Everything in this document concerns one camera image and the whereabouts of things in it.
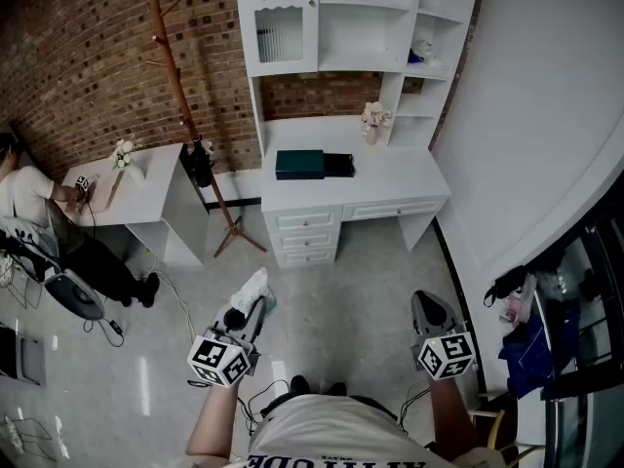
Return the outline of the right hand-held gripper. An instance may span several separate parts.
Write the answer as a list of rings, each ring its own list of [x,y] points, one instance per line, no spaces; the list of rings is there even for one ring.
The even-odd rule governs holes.
[[[411,347],[415,369],[434,380],[462,375],[476,360],[471,334],[454,309],[438,296],[423,290],[411,297],[415,343]]]

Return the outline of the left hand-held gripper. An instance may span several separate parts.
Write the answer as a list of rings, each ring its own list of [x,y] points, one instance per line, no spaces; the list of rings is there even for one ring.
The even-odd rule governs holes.
[[[232,388],[245,375],[253,376],[260,358],[255,341],[263,329],[267,308],[265,296],[257,298],[248,312],[231,303],[223,305],[213,325],[191,346],[187,364],[194,376],[187,384]]]

